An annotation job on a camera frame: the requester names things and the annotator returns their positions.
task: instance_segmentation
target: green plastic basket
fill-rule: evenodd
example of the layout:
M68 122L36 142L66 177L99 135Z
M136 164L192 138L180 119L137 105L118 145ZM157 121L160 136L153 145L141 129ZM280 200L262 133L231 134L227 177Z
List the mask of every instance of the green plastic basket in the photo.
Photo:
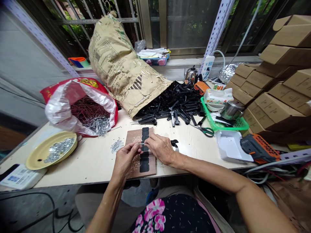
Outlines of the green plastic basket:
M210 111L207 109L207 106L204 102L204 97L201 97L201 102L203 105L203 109L205 111L205 115L211 125L211 128L214 131L217 130L230 130L230 131L237 131L237 130L248 130L249 129L249 125L248 123L244 120L243 117L239 118L236 120L235 124L233 127L225 127L222 123L220 122L215 122L213 121L211 115L210 115Z

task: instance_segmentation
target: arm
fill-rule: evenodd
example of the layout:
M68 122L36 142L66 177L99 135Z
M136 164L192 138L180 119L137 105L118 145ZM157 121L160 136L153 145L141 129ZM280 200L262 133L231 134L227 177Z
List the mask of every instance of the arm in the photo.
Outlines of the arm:
M132 160L135 155L142 152L141 147L138 142L133 142L117 152L111 180L86 233L111 232L123 187L130 175Z
M222 166L175 152L170 139L152 134L145 145L165 165L188 171L236 195L250 232L297 232L279 208L252 181Z

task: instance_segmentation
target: yellow bowl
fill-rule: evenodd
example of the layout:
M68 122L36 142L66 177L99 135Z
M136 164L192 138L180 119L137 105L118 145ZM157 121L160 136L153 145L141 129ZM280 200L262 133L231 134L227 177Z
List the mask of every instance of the yellow bowl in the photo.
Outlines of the yellow bowl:
M75 142L71 146L70 150L67 153L61 154L59 159L54 162L44 163L43 161L48 157L50 154L50 147L53 146L55 143L59 143L64 141L67 138L74 138ZM72 152L76 149L78 145L77 135L73 132L62 131L57 133L45 141L43 141L40 145L38 145L33 152L30 154L26 161L26 167L29 170L39 170L42 168L49 167L53 164L59 163L66 159Z

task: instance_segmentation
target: plastic tray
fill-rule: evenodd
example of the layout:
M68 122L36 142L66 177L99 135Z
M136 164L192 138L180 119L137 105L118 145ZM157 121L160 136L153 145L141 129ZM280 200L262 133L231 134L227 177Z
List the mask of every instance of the plastic tray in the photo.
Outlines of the plastic tray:
M168 59L169 59L169 54L167 54L166 57L164 57L164 58L142 58L142 60L144 60L144 61L150 60L151 64L149 64L149 63L147 63L147 64L149 64L151 66L165 66Z
M213 121L213 119L210 115L210 112L207 109L207 106L204 102L204 97L201 97L201 102L203 105L203 109L205 111L205 115L206 115L206 117L207 117L207 119L211 125L211 128L214 131L218 131L218 130L237 131L237 130L248 130L249 129L249 125L243 117L237 119L233 127L225 127L222 123Z

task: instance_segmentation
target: green-handled scissors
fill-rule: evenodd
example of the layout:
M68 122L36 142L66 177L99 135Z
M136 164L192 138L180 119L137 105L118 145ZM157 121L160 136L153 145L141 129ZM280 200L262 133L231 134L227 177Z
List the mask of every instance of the green-handled scissors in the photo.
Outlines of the green-handled scissors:
M195 127L195 128L197 128L197 129L199 129L199 130L201 130L205 134L206 137L208 137L208 138L214 137L215 132L211 128L203 128L203 127L200 127L200 126L194 126L192 124L190 124L190 125Z

